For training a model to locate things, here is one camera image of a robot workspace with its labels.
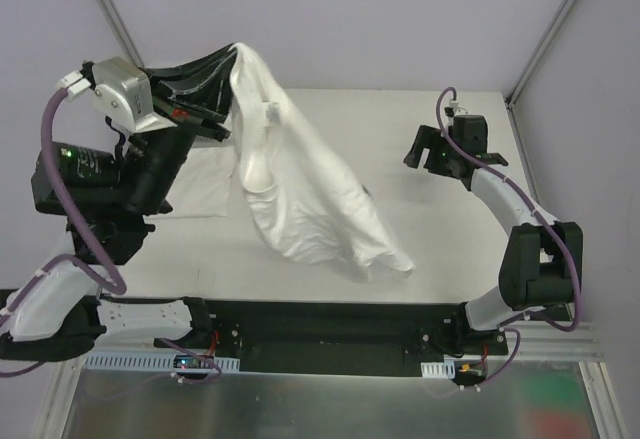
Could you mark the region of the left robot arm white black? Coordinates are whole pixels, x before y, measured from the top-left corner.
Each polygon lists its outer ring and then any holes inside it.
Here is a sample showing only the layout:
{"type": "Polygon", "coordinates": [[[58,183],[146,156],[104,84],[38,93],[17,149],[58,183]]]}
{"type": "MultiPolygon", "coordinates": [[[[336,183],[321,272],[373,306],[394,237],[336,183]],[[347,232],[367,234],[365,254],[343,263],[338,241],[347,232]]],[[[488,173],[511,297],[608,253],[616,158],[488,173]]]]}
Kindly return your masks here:
{"type": "Polygon", "coordinates": [[[22,288],[1,293],[1,356],[30,368],[79,357],[100,339],[129,335],[204,346],[211,324],[200,299],[142,300],[124,313],[120,274],[154,231],[150,218],[172,211],[171,187],[199,139],[228,139],[225,122],[237,51],[227,45],[168,68],[123,58],[86,61],[61,79],[41,120],[41,150],[31,178],[35,209],[61,216],[65,231],[53,256],[22,288]],[[57,142],[62,102],[91,93],[118,135],[112,151],[57,142]]]}

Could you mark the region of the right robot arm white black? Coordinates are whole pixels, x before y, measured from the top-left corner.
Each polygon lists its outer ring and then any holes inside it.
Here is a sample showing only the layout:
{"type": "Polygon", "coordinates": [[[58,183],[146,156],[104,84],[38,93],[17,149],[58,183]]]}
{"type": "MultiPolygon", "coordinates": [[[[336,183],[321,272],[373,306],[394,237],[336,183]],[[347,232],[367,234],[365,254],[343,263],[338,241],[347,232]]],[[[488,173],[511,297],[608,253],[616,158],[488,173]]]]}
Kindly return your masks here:
{"type": "Polygon", "coordinates": [[[549,321],[550,309],[581,300],[581,228],[534,202],[511,177],[507,160],[487,146],[485,118],[457,115],[445,130],[420,126],[404,159],[410,168],[460,181],[508,236],[497,285],[465,303],[464,320],[450,328],[452,346],[466,354],[484,344],[485,331],[526,316],[549,321]]]}

